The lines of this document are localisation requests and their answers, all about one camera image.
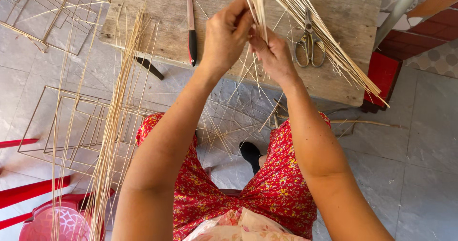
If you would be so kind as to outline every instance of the woman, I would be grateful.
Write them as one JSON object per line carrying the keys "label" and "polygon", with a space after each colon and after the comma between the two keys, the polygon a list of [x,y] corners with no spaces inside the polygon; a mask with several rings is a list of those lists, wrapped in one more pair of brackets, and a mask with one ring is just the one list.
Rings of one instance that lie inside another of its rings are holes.
{"label": "woman", "polygon": [[[166,114],[151,115],[138,130],[113,240],[311,239],[317,207],[333,240],[393,240],[359,190],[328,119],[314,107],[286,42],[269,29],[266,44],[252,24],[245,0],[207,21],[194,75]],[[235,198],[206,176],[194,131],[207,97],[247,41],[282,87],[290,118],[272,131],[267,156],[241,144],[255,176]]]}

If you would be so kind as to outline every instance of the hand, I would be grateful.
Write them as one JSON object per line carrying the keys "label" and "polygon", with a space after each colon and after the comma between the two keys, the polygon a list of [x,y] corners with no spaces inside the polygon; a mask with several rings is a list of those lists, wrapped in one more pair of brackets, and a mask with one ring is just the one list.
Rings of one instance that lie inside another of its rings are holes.
{"label": "hand", "polygon": [[264,70],[281,87],[302,83],[294,68],[291,53],[284,39],[279,38],[267,27],[267,44],[258,34],[250,39],[251,52],[256,52],[258,60],[262,60]]}
{"label": "hand", "polygon": [[252,25],[246,0],[234,0],[207,20],[202,68],[219,80],[239,59]]}

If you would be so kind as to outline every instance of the woman's right hand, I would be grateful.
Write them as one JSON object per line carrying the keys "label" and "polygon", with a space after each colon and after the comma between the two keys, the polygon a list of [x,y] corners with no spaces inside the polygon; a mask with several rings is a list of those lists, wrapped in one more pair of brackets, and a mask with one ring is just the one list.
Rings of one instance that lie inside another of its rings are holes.
{"label": "woman's right hand", "polygon": [[258,34],[250,39],[251,52],[256,52],[258,60],[262,60],[264,70],[282,89],[302,83],[294,68],[291,53],[286,41],[279,38],[267,27],[267,44]]}

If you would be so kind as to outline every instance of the red floral dress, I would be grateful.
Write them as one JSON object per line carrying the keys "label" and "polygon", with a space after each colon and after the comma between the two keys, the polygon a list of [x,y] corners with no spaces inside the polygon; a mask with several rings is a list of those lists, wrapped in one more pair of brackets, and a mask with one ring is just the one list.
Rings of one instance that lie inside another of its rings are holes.
{"label": "red floral dress", "polygon": [[[164,113],[148,116],[137,131],[141,145]],[[329,127],[330,121],[320,112]],[[175,181],[174,240],[187,237],[203,221],[245,207],[264,215],[293,234],[312,239],[317,206],[296,161],[289,119],[270,133],[267,159],[238,198],[228,197],[209,179],[196,153],[192,138],[186,158]]]}

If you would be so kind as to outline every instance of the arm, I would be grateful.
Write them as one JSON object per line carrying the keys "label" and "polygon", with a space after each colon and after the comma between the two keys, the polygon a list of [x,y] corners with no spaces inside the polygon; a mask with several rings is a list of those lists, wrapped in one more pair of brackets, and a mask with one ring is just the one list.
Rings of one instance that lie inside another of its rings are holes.
{"label": "arm", "polygon": [[270,29],[269,44],[250,40],[264,68],[288,98],[296,160],[333,240],[393,240],[364,199],[345,154],[307,93],[286,42]]}
{"label": "arm", "polygon": [[199,67],[136,151],[127,171],[113,240],[173,239],[175,180],[207,97],[237,61],[248,40],[252,25],[248,9],[245,0],[235,0],[207,21]]}

